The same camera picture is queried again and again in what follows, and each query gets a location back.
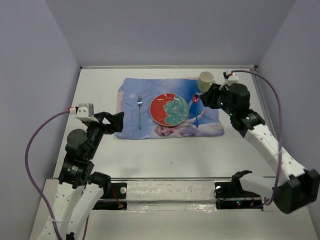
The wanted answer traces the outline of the iridescent spoon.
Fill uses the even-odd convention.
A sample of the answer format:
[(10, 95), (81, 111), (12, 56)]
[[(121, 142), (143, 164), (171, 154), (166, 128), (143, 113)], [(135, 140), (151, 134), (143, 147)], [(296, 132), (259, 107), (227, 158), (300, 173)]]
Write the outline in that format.
[(194, 94), (192, 97), (192, 101), (194, 103), (194, 109), (195, 109), (195, 125), (198, 128), (199, 127), (199, 121), (198, 121), (198, 102), (199, 102), (199, 95)]

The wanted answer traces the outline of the pale yellow cup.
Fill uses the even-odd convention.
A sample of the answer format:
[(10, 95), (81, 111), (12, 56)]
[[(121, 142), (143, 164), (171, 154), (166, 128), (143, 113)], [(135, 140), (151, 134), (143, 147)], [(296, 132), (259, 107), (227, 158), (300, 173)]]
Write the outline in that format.
[(214, 82), (214, 75), (209, 71), (203, 71), (199, 74), (197, 80), (197, 87), (200, 92), (208, 91)]

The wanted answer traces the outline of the blue princess placemat cloth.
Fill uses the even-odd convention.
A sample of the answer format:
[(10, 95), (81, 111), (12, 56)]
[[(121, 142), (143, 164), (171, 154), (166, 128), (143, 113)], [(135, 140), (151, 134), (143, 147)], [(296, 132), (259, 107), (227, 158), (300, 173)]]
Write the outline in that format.
[[(126, 78), (117, 93), (117, 111), (124, 112), (123, 130), (117, 137), (128, 140), (220, 137), (225, 133), (219, 119), (219, 111), (205, 107), (198, 101), (198, 127), (196, 127), (193, 95), (201, 95), (197, 79), (167, 78), (138, 79)], [(152, 100), (161, 94), (177, 94), (185, 99), (189, 107), (188, 117), (176, 126), (162, 126), (154, 122), (150, 115)], [(138, 96), (142, 97), (141, 130), (139, 130)]]

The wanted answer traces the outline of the iridescent fork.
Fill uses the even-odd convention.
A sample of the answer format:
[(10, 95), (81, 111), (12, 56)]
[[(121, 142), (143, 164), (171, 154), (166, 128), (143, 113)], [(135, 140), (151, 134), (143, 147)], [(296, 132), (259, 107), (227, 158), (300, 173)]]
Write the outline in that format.
[(137, 105), (138, 105), (138, 129), (142, 129), (142, 124), (141, 124), (141, 107), (142, 107), (142, 97), (138, 96), (137, 97)]

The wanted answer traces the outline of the red and teal plate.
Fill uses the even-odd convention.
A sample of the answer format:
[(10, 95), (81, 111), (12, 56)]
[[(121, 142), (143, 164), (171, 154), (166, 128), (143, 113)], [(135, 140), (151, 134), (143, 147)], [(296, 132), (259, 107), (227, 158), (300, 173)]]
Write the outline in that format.
[(151, 101), (149, 113), (158, 125), (174, 127), (187, 119), (189, 107), (181, 96), (175, 93), (163, 93)]

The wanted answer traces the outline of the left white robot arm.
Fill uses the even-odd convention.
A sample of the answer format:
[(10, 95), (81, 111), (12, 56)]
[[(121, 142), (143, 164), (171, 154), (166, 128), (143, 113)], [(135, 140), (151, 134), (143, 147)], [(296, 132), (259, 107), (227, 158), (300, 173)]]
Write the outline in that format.
[(38, 239), (75, 240), (97, 201), (110, 194), (110, 176), (93, 172), (92, 159), (104, 135), (123, 130), (124, 115), (78, 109), (76, 118), (87, 129), (78, 128), (67, 135), (53, 207)]

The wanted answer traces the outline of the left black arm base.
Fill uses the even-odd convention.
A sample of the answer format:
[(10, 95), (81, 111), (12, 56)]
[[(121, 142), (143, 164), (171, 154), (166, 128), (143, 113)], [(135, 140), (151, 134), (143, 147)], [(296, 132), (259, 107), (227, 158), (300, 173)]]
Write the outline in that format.
[(127, 190), (126, 182), (112, 182), (111, 188), (107, 193), (96, 202), (93, 210), (121, 211), (127, 209)]

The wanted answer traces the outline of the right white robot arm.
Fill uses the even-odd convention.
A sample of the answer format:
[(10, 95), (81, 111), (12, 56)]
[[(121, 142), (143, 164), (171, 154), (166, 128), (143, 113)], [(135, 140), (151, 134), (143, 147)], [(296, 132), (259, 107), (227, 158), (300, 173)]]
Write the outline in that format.
[(246, 192), (262, 198), (264, 206), (275, 203), (284, 214), (290, 214), (317, 200), (320, 174), (297, 162), (270, 132), (264, 119), (250, 109), (250, 92), (240, 83), (230, 86), (212, 84), (200, 95), (205, 107), (221, 109), (230, 117), (232, 127), (248, 141), (275, 173), (275, 180), (255, 177), (250, 170), (231, 177), (230, 190), (235, 196)]

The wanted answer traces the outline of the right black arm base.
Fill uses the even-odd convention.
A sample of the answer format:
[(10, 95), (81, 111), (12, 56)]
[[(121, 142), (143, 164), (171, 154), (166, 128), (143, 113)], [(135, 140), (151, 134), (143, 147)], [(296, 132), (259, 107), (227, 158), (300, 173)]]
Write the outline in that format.
[(243, 176), (251, 173), (250, 170), (238, 171), (232, 175), (231, 181), (214, 184), (213, 196), (217, 210), (263, 209), (261, 196), (243, 189), (240, 182)]

